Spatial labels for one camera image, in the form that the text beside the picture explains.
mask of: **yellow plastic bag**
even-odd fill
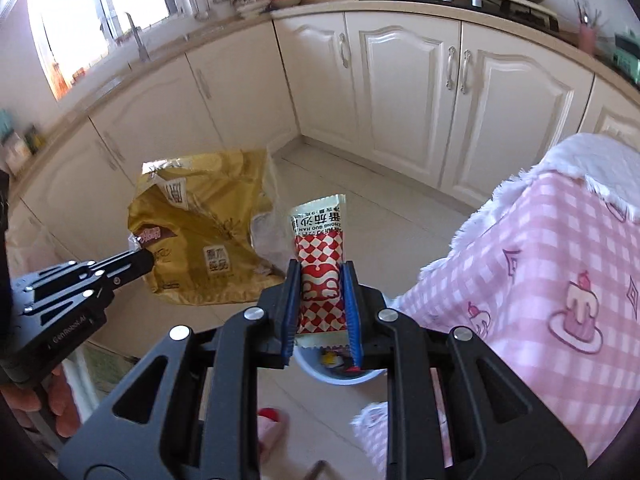
[[[275,215],[273,182],[265,150],[145,164],[129,230],[155,256],[145,276],[151,291],[176,304],[245,303],[281,283],[282,271],[252,244],[256,225],[261,237],[280,236],[264,229],[278,225],[265,220]]]

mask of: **red and white checkered packet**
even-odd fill
[[[303,347],[348,344],[340,292],[344,195],[313,200],[291,210],[296,258],[302,264],[302,307],[296,342]]]

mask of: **silver cabinet handle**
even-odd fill
[[[113,152],[113,155],[115,155],[120,162],[124,162],[125,160],[127,160],[124,158],[124,155],[120,151],[118,143],[113,140],[113,137],[111,137],[111,134],[109,132],[104,133],[104,142],[107,145],[107,148],[109,148]]]
[[[102,141],[96,139],[95,143],[96,143],[96,146],[98,146],[98,151],[100,152],[100,155],[102,156],[104,161],[109,165],[109,167],[113,171],[117,171],[118,165],[114,162],[113,157],[111,156],[111,153],[109,153],[109,150],[107,150],[107,148],[102,143]]]
[[[349,68],[351,63],[351,50],[347,44],[347,37],[343,32],[340,33],[340,57],[342,58],[342,66]]]
[[[211,100],[211,88],[209,88],[209,83],[205,79],[204,74],[202,73],[202,70],[197,69],[196,74],[198,76],[198,81],[200,82],[200,88],[202,88],[202,93],[204,94],[204,97]]]
[[[460,91],[466,94],[466,79],[469,76],[469,61],[471,61],[471,51],[465,50],[465,57],[462,60],[462,85],[460,85]]]
[[[453,58],[456,55],[456,48],[449,47],[449,60],[447,61],[447,90],[453,89]]]

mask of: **screw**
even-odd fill
[[[378,313],[378,319],[387,323],[393,323],[398,319],[398,311],[392,308],[385,308]]]
[[[455,337],[458,341],[470,341],[473,336],[474,333],[471,332],[471,330],[466,326],[459,326],[453,331],[453,337]]]
[[[264,310],[259,306],[252,306],[244,311],[244,318],[250,321],[256,321],[257,319],[262,319],[264,316]]]
[[[169,337],[174,341],[182,341],[187,338],[191,333],[191,329],[188,326],[178,325],[169,330]]]

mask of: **kitchen cabinet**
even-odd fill
[[[580,131],[607,134],[640,151],[640,108],[596,78]]]
[[[127,207],[133,185],[90,122],[53,153],[22,199],[80,260],[128,248]]]
[[[362,155],[438,187],[458,79],[461,23],[346,15]]]
[[[9,273],[18,278],[76,257],[57,241],[22,200],[12,202],[6,232]]]
[[[593,73],[546,48],[463,23],[458,95],[440,189],[473,206],[578,131]]]
[[[351,49],[342,13],[275,22],[304,136],[359,153]]]
[[[132,182],[144,162],[222,149],[185,56],[114,97],[91,120]]]
[[[271,22],[187,54],[223,144],[275,151],[296,137],[287,79]]]

